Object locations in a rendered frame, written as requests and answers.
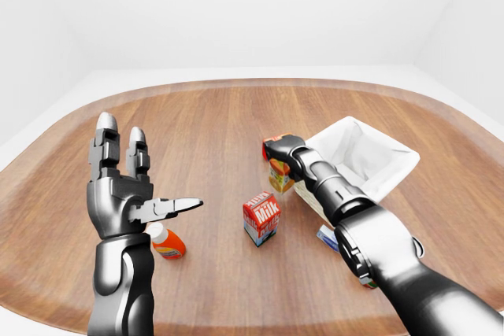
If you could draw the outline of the orange juice carton red top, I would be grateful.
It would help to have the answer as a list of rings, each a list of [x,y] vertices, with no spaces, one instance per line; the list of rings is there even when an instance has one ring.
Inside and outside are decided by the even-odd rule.
[[[277,135],[275,137],[265,138],[262,141],[262,156],[269,162],[269,182],[271,186],[281,194],[289,190],[295,184],[295,181],[289,176],[291,170],[286,163],[267,157],[265,143],[269,141],[278,141],[284,136],[285,134]]]

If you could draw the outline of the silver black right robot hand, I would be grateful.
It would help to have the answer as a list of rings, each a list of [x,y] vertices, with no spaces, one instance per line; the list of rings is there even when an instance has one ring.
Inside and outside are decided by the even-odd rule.
[[[263,152],[265,153],[265,158],[269,161],[271,159],[276,159],[286,163],[291,172],[299,174],[302,169],[301,165],[296,158],[293,156],[293,152],[300,147],[305,146],[305,141],[298,137],[297,135],[282,135],[277,140],[268,139],[263,142]]]

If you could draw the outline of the blue and white small box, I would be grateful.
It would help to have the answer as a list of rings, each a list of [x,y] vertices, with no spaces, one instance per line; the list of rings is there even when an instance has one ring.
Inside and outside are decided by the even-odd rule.
[[[317,231],[317,237],[333,251],[339,252],[339,244],[336,240],[334,231],[329,227],[322,225]]]

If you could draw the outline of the red milk carton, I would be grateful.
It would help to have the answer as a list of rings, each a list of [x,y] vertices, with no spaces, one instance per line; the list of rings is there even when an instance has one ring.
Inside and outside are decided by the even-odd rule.
[[[280,214],[280,207],[274,195],[267,191],[243,205],[244,229],[257,247],[277,232]]]

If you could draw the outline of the white lined wicker basket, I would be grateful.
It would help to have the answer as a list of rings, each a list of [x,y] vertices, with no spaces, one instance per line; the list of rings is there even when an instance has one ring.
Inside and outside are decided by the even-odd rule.
[[[381,131],[346,116],[306,140],[348,182],[376,203],[383,200],[420,160],[416,151]]]

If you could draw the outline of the orange bottle white cap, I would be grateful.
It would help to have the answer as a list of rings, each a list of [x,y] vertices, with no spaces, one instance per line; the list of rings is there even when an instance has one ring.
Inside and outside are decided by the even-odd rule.
[[[181,258],[185,254],[186,246],[182,240],[162,223],[151,223],[146,228],[146,233],[150,236],[154,249],[163,258],[173,260]]]

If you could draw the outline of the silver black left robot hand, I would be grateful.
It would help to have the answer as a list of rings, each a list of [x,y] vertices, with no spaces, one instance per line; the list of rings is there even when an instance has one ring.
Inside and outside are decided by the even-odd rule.
[[[203,205],[200,198],[154,198],[150,156],[143,130],[134,127],[126,153],[127,175],[120,174],[120,135],[115,117],[100,114],[91,140],[87,210],[101,239],[142,233],[149,222],[176,217]]]

